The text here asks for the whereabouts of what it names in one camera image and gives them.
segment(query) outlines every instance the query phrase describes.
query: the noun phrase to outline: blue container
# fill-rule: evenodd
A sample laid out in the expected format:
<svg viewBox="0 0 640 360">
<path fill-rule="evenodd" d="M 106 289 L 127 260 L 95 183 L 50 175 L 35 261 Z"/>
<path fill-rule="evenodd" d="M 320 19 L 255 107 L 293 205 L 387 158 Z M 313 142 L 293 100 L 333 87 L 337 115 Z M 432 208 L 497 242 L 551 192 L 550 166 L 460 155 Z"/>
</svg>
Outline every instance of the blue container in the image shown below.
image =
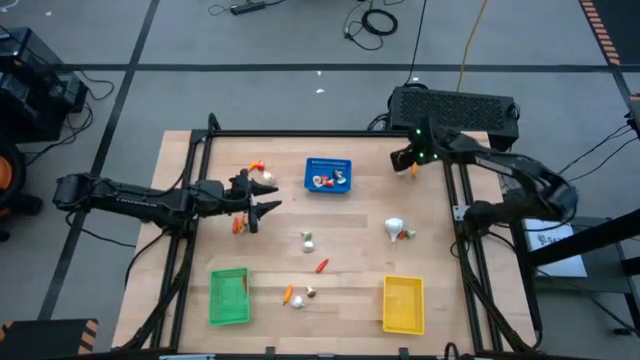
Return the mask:
<svg viewBox="0 0 640 360">
<path fill-rule="evenodd" d="M 314 176 L 326 175 L 333 177 L 333 171 L 342 171 L 342 176 L 347 179 L 344 184 L 334 182 L 333 187 L 316 187 L 313 185 Z M 351 160 L 327 159 L 327 158 L 307 158 L 307 168 L 304 171 L 304 187 L 311 192 L 325 192 L 333 194 L 344 194 L 351 190 Z"/>
</svg>

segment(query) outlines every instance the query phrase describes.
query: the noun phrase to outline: wooden table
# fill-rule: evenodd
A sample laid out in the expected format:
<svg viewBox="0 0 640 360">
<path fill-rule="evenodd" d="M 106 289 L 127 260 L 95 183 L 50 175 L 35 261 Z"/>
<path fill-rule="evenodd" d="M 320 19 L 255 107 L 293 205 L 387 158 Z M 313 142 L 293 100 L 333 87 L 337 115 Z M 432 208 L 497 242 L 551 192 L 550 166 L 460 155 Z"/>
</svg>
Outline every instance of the wooden table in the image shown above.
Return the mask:
<svg viewBox="0 0 640 360">
<path fill-rule="evenodd" d="M 167 188 L 182 171 L 189 135 L 165 133 L 154 188 Z M 486 146 L 484 133 L 473 136 Z M 389 153 L 406 144 L 400 138 L 214 138 L 209 178 L 228 186 L 227 179 L 240 168 L 263 160 L 277 177 L 280 191 L 258 201 L 280 199 L 283 203 L 263 218 L 258 234 L 232 234 L 232 217 L 202 219 L 179 351 L 264 353 L 265 347 L 275 346 L 277 353 L 397 354 L 399 347 L 408 347 L 411 354 L 435 355 L 453 341 L 461 352 L 472 353 L 460 265 L 449 253 L 455 238 L 443 166 L 439 162 L 423 166 L 415 179 L 397 176 Z M 310 156 L 351 159 L 351 192 L 327 195 L 305 190 L 305 159 Z M 469 171 L 476 199 L 501 201 L 494 173 L 478 167 Z M 417 236 L 391 243 L 383 227 L 390 217 L 404 219 Z M 313 232 L 315 252 L 302 252 L 301 231 Z M 494 231 L 511 239 L 508 232 Z M 153 225 L 143 225 L 138 250 L 158 232 Z M 126 342 L 155 306 L 168 244 L 168 239 L 161 241 L 135 264 L 114 346 Z M 523 340 L 533 344 L 535 335 L 515 255 L 490 237 L 484 247 L 498 308 Z M 316 266 L 325 258 L 330 259 L 328 266 L 316 274 Z M 236 266 L 250 270 L 251 322 L 211 327 L 210 272 Z M 424 279 L 424 335 L 382 331 L 382 286 L 388 274 Z M 307 285 L 317 289 L 318 295 L 305 298 L 307 306 L 301 310 L 282 306 L 290 283 L 294 296 L 303 296 Z M 483 310 L 479 317 L 485 346 L 490 348 Z M 168 344 L 172 320 L 170 309 L 163 344 Z"/>
</svg>

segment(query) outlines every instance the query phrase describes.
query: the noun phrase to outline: yellow plastic tray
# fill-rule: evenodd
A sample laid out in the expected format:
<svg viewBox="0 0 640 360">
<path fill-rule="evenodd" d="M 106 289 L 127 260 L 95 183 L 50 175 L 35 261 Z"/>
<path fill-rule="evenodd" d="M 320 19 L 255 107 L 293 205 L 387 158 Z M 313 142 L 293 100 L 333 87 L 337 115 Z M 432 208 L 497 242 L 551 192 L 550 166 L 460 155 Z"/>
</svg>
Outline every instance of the yellow plastic tray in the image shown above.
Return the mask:
<svg viewBox="0 0 640 360">
<path fill-rule="evenodd" d="M 385 276 L 382 330 L 390 333 L 424 334 L 422 278 Z"/>
</svg>

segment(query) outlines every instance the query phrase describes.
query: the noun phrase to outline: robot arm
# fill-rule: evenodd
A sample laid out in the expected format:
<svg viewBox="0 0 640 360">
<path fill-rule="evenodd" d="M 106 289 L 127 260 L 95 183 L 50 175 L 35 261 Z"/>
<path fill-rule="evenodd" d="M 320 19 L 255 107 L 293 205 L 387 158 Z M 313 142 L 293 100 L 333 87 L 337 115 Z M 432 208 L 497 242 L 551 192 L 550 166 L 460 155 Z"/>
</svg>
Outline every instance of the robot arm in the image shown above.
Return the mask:
<svg viewBox="0 0 640 360">
<path fill-rule="evenodd" d="M 391 153 L 395 171 L 413 165 L 445 160 L 456 164 L 477 165 L 514 178 L 525 197 L 491 204 L 475 201 L 464 215 L 471 236 L 485 235 L 491 225 L 509 223 L 525 217 L 561 221 L 575 213 L 578 195 L 560 175 L 530 157 L 501 153 L 480 145 L 475 139 L 451 129 L 432 128 L 430 119 L 409 132 L 410 144 Z"/>
<path fill-rule="evenodd" d="M 72 174 L 58 179 L 53 203 L 64 211 L 102 209 L 152 221 L 162 229 L 182 229 L 194 216 L 207 217 L 247 212 L 249 230 L 258 231 L 260 218 L 281 201 L 253 204 L 253 196 L 278 191 L 248 179 L 246 169 L 229 179 L 231 188 L 221 182 L 203 180 L 187 189 L 156 190 L 119 183 L 91 174 Z"/>
</svg>

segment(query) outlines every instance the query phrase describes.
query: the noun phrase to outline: green container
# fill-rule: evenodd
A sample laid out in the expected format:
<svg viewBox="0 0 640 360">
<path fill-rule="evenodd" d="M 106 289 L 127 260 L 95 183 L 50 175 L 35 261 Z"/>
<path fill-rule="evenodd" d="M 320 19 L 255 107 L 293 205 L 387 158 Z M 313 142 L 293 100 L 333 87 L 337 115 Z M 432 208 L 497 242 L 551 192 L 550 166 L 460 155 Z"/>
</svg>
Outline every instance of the green container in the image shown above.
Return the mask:
<svg viewBox="0 0 640 360">
<path fill-rule="evenodd" d="M 249 302 L 249 269 L 232 268 L 211 272 L 209 289 L 209 325 L 248 323 L 251 319 Z"/>
</svg>

